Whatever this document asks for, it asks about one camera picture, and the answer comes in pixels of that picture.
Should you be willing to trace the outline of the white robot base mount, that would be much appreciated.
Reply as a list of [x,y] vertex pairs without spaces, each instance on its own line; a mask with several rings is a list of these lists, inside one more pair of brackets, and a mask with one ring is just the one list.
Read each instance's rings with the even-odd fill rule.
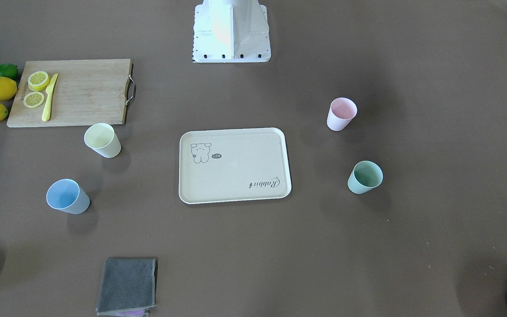
[[195,63],[270,61],[267,8],[257,0],[204,0],[193,30]]

